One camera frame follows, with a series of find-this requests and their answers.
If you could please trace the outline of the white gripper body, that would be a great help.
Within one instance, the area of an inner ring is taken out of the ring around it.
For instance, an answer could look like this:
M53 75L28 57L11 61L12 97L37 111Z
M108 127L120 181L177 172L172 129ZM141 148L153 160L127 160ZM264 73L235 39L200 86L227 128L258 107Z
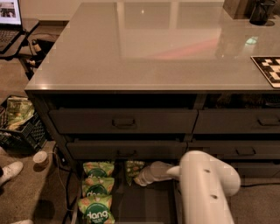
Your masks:
M167 173L172 168L171 164L161 161L153 162L145 166L136 177L134 181L140 186L147 186L154 182L166 181L172 179L172 176Z

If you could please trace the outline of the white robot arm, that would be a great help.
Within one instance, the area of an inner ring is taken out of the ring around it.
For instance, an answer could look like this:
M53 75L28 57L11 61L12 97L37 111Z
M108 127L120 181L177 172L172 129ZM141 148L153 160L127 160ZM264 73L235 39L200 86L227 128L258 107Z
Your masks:
M178 165L156 161L135 177L140 186L171 179L179 182L184 224L235 224L227 203L241 187L234 167L204 151L190 150Z

